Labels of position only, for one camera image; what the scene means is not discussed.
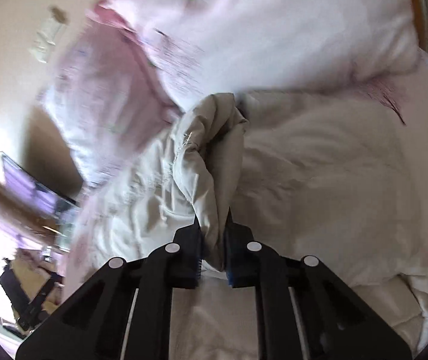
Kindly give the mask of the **beige puffer jacket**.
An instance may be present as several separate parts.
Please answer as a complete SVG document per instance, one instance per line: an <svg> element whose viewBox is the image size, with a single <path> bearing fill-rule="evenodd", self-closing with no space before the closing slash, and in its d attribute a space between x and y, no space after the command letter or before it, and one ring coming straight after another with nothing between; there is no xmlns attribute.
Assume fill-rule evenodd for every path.
<svg viewBox="0 0 428 360"><path fill-rule="evenodd" d="M412 351L428 342L421 203L381 104L353 94L204 98L84 200L67 261L71 295L109 259L144 258L198 221L207 259L174 296L173 359L255 359L254 293L232 290L228 217L289 258L313 254Z"/></svg>

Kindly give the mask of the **flat screen television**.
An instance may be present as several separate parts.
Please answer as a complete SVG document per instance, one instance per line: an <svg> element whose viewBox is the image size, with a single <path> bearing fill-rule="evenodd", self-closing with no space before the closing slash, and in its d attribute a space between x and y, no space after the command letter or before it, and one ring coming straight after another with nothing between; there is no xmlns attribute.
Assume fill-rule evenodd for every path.
<svg viewBox="0 0 428 360"><path fill-rule="evenodd" d="M76 202L40 183L5 153L1 152L5 186L10 195L43 217L61 219L77 211Z"/></svg>

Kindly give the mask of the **left floral pillow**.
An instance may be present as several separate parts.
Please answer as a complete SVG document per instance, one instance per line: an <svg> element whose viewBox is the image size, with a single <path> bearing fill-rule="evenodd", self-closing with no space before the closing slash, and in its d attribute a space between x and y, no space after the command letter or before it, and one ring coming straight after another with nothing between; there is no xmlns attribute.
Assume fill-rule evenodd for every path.
<svg viewBox="0 0 428 360"><path fill-rule="evenodd" d="M60 58L38 100L89 189L181 115L134 35L94 21Z"/></svg>

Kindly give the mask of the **floral pillow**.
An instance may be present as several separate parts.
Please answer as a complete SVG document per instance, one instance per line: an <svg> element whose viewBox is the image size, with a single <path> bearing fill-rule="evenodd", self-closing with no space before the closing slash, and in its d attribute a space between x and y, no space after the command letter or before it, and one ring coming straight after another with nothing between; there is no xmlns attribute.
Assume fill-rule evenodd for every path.
<svg viewBox="0 0 428 360"><path fill-rule="evenodd" d="M411 70L411 0L100 0L90 17L134 35L167 95L322 90Z"/></svg>
<svg viewBox="0 0 428 360"><path fill-rule="evenodd" d="M60 58L38 100L89 189L181 115L134 35L94 21Z"/></svg>

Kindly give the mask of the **right floral pillow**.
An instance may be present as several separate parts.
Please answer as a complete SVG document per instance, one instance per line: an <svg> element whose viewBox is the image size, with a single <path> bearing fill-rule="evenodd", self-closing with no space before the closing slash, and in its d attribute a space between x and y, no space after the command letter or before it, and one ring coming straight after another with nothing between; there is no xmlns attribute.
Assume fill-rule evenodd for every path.
<svg viewBox="0 0 428 360"><path fill-rule="evenodd" d="M90 17L134 35L167 95L322 90L411 70L411 0L100 0Z"/></svg>

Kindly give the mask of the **wall switch plate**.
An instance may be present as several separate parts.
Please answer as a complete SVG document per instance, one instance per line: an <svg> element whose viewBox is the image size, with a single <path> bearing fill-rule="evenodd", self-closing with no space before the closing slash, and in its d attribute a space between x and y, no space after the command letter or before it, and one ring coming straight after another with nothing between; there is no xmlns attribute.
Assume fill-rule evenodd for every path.
<svg viewBox="0 0 428 360"><path fill-rule="evenodd" d="M51 6L48 17L36 31L29 53L40 63L48 63L58 40L68 25L68 17L64 10Z"/></svg>

